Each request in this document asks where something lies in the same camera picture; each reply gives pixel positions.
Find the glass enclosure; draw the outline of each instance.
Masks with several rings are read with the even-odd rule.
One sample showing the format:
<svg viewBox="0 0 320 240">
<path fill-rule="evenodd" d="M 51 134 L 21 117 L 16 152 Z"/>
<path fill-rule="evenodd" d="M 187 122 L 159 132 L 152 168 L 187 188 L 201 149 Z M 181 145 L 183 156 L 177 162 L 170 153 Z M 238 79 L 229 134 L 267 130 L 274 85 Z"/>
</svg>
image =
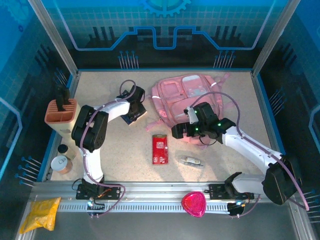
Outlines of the glass enclosure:
<svg viewBox="0 0 320 240">
<path fill-rule="evenodd" d="M 35 181 L 39 169 L 22 157 L 42 162 L 52 133 L 47 105 L 70 74 L 28 1 L 1 1 L 0 26 L 0 236 L 12 239 L 31 190 L 23 178 Z"/>
<path fill-rule="evenodd" d="M 286 0 L 44 0 L 79 69 L 252 68 Z"/>
<path fill-rule="evenodd" d="M 304 187 L 317 189 L 320 183 L 319 13 L 319 1 L 300 2 L 260 73 L 284 149 L 298 157 Z M 315 216 L 317 211 L 309 215 L 312 221 L 318 221 Z"/>
</svg>

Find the black bottle cap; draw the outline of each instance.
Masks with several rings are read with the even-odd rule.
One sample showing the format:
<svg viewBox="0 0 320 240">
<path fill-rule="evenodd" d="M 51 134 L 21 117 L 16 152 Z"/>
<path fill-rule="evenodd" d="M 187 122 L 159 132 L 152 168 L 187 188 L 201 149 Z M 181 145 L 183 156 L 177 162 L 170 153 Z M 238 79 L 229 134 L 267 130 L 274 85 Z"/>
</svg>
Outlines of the black bottle cap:
<svg viewBox="0 0 320 240">
<path fill-rule="evenodd" d="M 58 146 L 58 152 L 61 153 L 61 154 L 64 154 L 68 151 L 68 146 L 65 145 L 65 144 L 60 144 Z"/>
</svg>

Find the small box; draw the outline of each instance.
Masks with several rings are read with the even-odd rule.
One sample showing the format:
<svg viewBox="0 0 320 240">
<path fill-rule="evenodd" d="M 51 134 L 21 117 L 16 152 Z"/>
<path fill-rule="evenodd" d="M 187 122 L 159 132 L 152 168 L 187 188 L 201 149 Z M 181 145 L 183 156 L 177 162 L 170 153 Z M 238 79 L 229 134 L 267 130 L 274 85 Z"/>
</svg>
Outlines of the small box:
<svg viewBox="0 0 320 240">
<path fill-rule="evenodd" d="M 167 135 L 157 134 L 152 136 L 152 164 L 168 164 L 168 142 Z"/>
</svg>

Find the yellow plastic bag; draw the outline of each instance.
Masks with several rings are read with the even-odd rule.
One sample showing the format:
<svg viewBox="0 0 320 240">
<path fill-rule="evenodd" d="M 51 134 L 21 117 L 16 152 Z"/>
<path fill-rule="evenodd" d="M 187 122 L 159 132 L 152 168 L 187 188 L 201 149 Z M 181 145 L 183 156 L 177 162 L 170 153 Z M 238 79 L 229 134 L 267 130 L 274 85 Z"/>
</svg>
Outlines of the yellow plastic bag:
<svg viewBox="0 0 320 240">
<path fill-rule="evenodd" d="M 30 213 L 20 228 L 20 234 L 25 234 L 40 227 L 53 231 L 55 229 L 56 214 L 60 200 L 61 197 L 44 201 L 34 201 L 31 204 Z"/>
</svg>

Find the beige table surface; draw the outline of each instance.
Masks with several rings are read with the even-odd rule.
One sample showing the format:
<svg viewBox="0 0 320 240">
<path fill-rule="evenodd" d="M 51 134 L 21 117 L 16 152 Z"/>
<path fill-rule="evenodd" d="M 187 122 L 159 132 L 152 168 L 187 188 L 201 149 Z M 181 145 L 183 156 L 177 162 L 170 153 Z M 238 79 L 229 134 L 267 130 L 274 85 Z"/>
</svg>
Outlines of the beige table surface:
<svg viewBox="0 0 320 240">
<path fill-rule="evenodd" d="M 80 106 L 98 106 L 119 95 L 120 84 L 132 79 L 145 89 L 146 94 L 161 79 L 194 72 L 143 71 L 143 72 L 83 72 L 75 98 Z M 198 72 L 213 77 L 224 72 Z M 130 90 L 126 83 L 124 89 Z M 249 72 L 231 72 L 222 91 L 232 96 L 241 111 L 240 128 L 262 144 L 270 147 L 265 124 Z M 235 150 L 216 143 L 205 150 L 174 139 L 165 125 L 146 131 L 148 123 L 159 119 L 152 101 L 143 102 L 147 114 L 128 126 L 118 117 L 108 123 L 105 142 L 101 147 L 101 167 L 107 181 L 135 182 L 206 182 L 224 181 L 235 172 L 259 174 L 260 170 Z M 224 116 L 236 121 L 235 107 L 225 109 Z M 152 165 L 152 135 L 167 134 L 169 164 Z M 195 168 L 178 163 L 179 156 L 187 155 L 202 160 L 204 167 Z M 65 175 L 53 172 L 51 180 L 75 180 L 83 176 L 82 158 L 78 154 L 72 161 L 72 170 Z"/>
</svg>

